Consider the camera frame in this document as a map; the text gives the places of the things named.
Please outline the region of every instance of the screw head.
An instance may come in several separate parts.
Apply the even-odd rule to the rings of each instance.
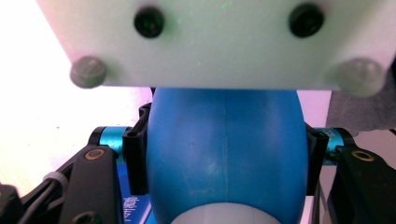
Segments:
[[[323,23],[323,12],[312,3],[299,5],[291,12],[289,18],[291,32],[300,38],[314,35]]]
[[[145,7],[134,17],[134,28],[146,38],[154,38],[163,32],[163,14],[156,7]]]
[[[343,91],[357,97],[368,97],[382,90],[386,72],[372,59],[356,58],[341,63],[336,70],[336,78]]]
[[[106,66],[94,57],[83,57],[73,63],[70,79],[81,88],[90,89],[98,87],[105,82]]]

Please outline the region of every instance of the white plastic block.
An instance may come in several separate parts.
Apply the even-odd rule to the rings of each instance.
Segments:
[[[69,60],[100,59],[109,86],[339,90],[342,64],[385,71],[396,51],[394,0],[310,1],[325,20],[306,38],[290,31],[305,0],[36,1]],[[165,20],[151,39],[134,28],[148,6]]]

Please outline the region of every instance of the white rounded tip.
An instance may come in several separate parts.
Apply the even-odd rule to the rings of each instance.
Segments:
[[[280,224],[267,213],[240,203],[210,203],[179,215],[172,224]]]

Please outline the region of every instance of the black cable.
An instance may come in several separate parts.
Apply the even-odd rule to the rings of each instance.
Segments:
[[[47,189],[29,206],[18,224],[29,223],[35,211],[51,196],[53,191],[56,190],[57,185],[58,183],[56,181],[51,181]]]

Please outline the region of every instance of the black screw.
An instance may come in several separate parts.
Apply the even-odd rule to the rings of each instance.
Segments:
[[[134,17],[134,28],[146,38],[159,36],[163,31],[163,26],[163,14],[155,7],[145,7]]]
[[[324,22],[323,12],[314,4],[299,5],[290,14],[290,30],[301,38],[314,35]]]
[[[84,212],[73,218],[73,224],[101,224],[101,218],[94,212]]]

